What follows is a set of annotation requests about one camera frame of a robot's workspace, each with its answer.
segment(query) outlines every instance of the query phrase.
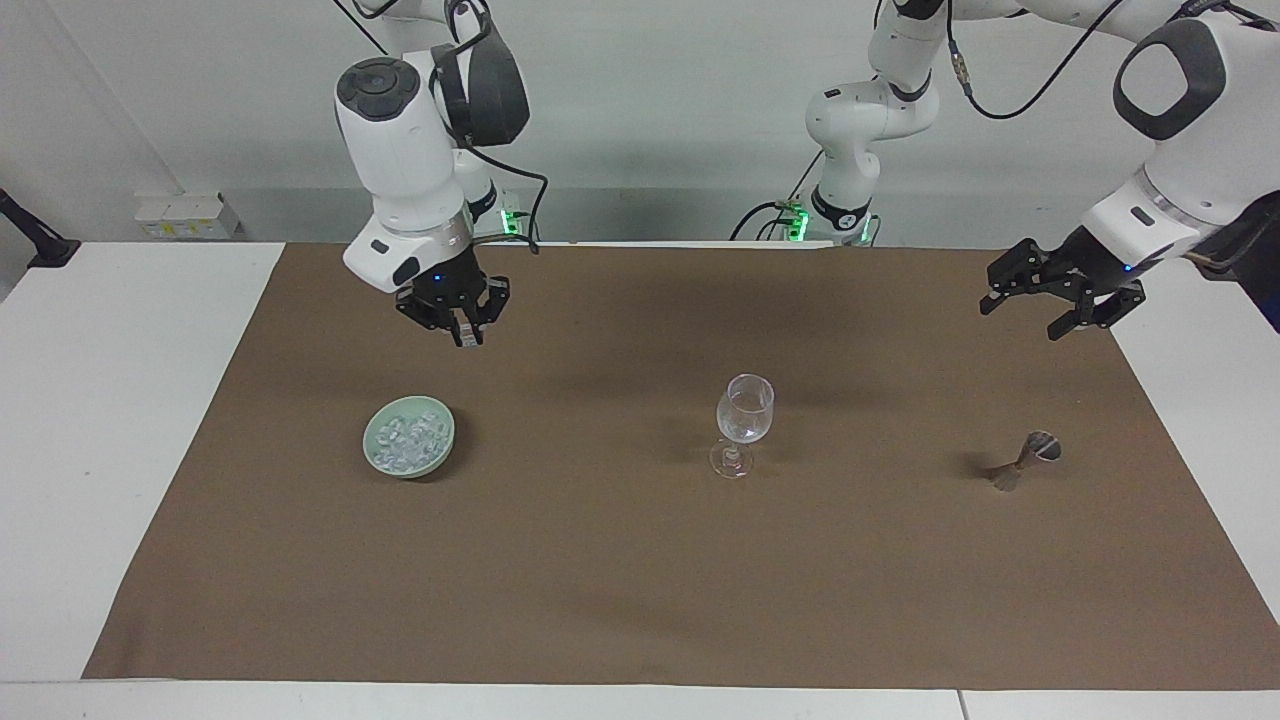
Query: clear glass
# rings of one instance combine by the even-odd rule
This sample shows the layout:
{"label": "clear glass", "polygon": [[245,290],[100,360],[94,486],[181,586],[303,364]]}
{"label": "clear glass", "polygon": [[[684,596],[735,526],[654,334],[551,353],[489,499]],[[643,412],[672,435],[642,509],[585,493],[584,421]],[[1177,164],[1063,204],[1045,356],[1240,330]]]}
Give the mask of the clear glass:
{"label": "clear glass", "polygon": [[773,386],[760,375],[733,378],[716,407],[716,421],[724,439],[712,447],[712,468],[724,478],[746,477],[755,462],[750,445],[773,424]]}

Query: white table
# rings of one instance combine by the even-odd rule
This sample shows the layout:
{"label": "white table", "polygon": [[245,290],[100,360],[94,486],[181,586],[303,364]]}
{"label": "white table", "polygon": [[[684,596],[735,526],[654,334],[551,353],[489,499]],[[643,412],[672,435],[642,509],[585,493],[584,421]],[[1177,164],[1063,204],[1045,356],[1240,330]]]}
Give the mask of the white table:
{"label": "white table", "polygon": [[[0,716],[1280,717],[1280,693],[77,682],[282,247],[86,245],[0,304]],[[1147,278],[1116,337],[1280,615],[1280,337],[1185,263]]]}

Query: green bowl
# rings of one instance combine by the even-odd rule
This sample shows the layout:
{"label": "green bowl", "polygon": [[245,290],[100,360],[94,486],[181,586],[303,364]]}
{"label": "green bowl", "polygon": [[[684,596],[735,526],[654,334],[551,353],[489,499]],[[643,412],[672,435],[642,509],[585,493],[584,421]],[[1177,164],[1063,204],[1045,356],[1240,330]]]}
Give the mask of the green bowl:
{"label": "green bowl", "polygon": [[[431,461],[428,462],[425,466],[415,468],[413,470],[410,470],[407,473],[388,473],[387,470],[383,470],[378,465],[374,465],[374,456],[378,455],[378,451],[380,450],[380,447],[378,446],[379,428],[392,421],[392,419],[394,419],[396,416],[417,418],[429,411],[434,411],[442,418],[444,418],[444,424],[448,430],[448,439],[444,443],[444,451],[440,452],[438,457],[433,457]],[[372,416],[372,419],[369,420],[369,425],[365,427],[365,460],[367,460],[369,464],[372,465],[375,470],[385,475],[390,475],[401,480],[417,479],[443,465],[444,460],[449,457],[449,451],[453,450],[453,432],[454,432],[453,413],[449,413],[449,409],[443,402],[440,402],[434,397],[421,397],[421,396],[402,397],[396,402],[392,402],[387,407],[379,410]]]}

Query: metal jigger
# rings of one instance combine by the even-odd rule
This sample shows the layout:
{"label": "metal jigger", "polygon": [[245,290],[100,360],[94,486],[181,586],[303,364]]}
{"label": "metal jigger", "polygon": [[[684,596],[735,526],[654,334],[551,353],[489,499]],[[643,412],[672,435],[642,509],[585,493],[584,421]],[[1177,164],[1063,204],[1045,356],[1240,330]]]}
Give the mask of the metal jigger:
{"label": "metal jigger", "polygon": [[1062,459],[1062,443],[1043,430],[1027,436],[1018,461],[991,471],[991,484],[1000,492],[1014,492],[1023,479],[1023,470],[1036,465],[1051,465]]}

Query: white wall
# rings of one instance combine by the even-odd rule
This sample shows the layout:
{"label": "white wall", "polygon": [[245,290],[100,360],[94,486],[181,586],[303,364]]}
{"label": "white wall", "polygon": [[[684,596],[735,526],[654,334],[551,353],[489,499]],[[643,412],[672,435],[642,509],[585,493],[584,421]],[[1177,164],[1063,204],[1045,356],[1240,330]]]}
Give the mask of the white wall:
{"label": "white wall", "polygon": [[[552,176],[553,238],[723,237],[812,156],[809,96],[869,76],[872,0],[492,4],[534,108],[498,154]],[[1280,0],[1249,6],[1280,15]],[[224,191],[260,240],[340,241],[361,225],[369,202],[329,97],[375,53],[328,0],[5,0],[0,32],[0,183],[64,232],[138,238],[133,192],[166,186]],[[957,27],[996,109],[1029,96],[1078,32],[1036,18]],[[1149,150],[1111,106],[1126,51],[1092,40],[1036,110],[1001,124],[964,104],[940,58],[938,126],[881,149],[886,241],[1069,232]]]}

